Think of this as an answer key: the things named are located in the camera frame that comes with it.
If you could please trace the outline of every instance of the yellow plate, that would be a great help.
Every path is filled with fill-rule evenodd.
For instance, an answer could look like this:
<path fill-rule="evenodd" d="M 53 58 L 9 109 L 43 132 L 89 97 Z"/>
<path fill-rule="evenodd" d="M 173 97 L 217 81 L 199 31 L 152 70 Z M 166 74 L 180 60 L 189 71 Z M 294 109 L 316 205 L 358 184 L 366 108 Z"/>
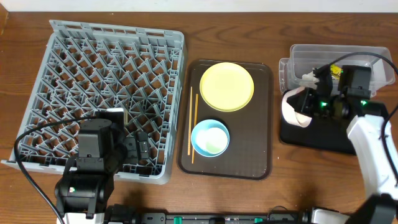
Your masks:
<path fill-rule="evenodd" d="M 231 112 L 246 106 L 254 93 L 253 79 L 246 69 L 223 62 L 208 68 L 200 79 L 200 94 L 212 108 Z"/>

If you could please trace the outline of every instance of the clear plastic container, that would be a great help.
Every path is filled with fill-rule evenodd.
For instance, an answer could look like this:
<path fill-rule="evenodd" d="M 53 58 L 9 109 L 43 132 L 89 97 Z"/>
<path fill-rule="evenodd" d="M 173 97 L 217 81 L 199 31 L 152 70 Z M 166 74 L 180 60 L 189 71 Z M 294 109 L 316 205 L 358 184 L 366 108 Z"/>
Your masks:
<path fill-rule="evenodd" d="M 304 74 L 310 73 L 314 68 L 321 67 L 333 60 L 353 52 L 372 52 L 385 56 L 391 60 L 390 51 L 385 47 L 367 47 L 350 45 L 313 45 L 295 44 L 290 48 L 290 58 L 282 58 L 279 62 L 279 83 L 283 93 L 300 86 L 315 88 L 315 83 L 302 80 Z M 370 67 L 372 76 L 369 89 L 372 96 L 385 85 L 395 82 L 394 70 L 383 60 L 370 55 L 355 55 L 336 63 L 342 65 L 360 65 Z M 333 81 L 332 94 L 338 94 L 338 80 Z"/>

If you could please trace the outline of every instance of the green led light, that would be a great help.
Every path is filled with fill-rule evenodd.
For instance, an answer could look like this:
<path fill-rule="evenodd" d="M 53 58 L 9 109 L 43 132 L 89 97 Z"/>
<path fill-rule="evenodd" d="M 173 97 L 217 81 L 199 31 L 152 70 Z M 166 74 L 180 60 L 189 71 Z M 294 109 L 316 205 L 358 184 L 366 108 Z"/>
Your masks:
<path fill-rule="evenodd" d="M 259 222 L 262 222 L 262 218 L 255 218 L 254 219 L 254 223 L 259 223 Z"/>
<path fill-rule="evenodd" d="M 322 102 L 321 101 L 321 108 L 328 106 L 328 103 Z"/>
<path fill-rule="evenodd" d="M 174 217 L 174 224 L 182 224 L 182 217 Z"/>

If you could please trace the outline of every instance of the wooden table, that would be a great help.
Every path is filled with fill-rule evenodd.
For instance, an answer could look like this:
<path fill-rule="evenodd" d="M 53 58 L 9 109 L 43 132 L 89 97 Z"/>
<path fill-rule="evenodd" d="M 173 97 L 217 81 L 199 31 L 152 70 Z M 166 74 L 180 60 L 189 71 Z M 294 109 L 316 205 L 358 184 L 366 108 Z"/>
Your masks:
<path fill-rule="evenodd" d="M 2 159 L 10 156 L 52 33 L 49 19 L 179 30 L 187 41 L 188 65 L 199 58 L 264 63 L 274 73 L 275 121 L 280 118 L 281 101 L 278 62 L 289 56 L 292 44 L 384 46 L 398 62 L 398 14 L 12 12 L 0 35 Z M 184 104 L 187 93 L 185 88 Z M 392 110 L 397 95 L 395 84 L 382 88 L 375 99 Z M 392 125 L 398 127 L 398 116 L 392 118 Z M 116 182 L 108 204 L 133 205 L 140 211 L 266 213 L 276 205 L 292 210 L 318 205 L 353 212 L 364 202 L 356 157 L 283 145 L 278 122 L 273 128 L 273 168 L 266 180 L 188 175 L 174 159 L 168 184 Z M 182 122 L 178 130 L 181 133 Z M 396 128 L 393 132 L 398 139 Z M 55 203 L 53 191 L 60 176 L 32 176 Z M 55 223 L 55 215 L 21 172 L 4 165 L 0 165 L 0 198 L 0 223 Z"/>

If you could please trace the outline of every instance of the gray plastic dish rack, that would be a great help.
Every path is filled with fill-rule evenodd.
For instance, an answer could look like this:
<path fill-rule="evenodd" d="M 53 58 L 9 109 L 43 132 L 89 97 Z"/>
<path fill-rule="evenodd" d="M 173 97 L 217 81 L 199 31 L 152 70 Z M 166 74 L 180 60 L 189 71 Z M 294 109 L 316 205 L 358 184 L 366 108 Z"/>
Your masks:
<path fill-rule="evenodd" d="M 187 55 L 183 34 L 83 22 L 50 24 L 54 33 L 18 135 L 37 125 L 122 107 L 129 113 L 126 136 L 149 134 L 150 159 L 124 164 L 115 180 L 167 183 Z M 72 123 L 26 136 L 18 150 L 27 170 L 62 174 L 68 157 L 78 152 L 78 130 L 78 123 Z M 18 169 L 14 153 L 1 162 Z"/>

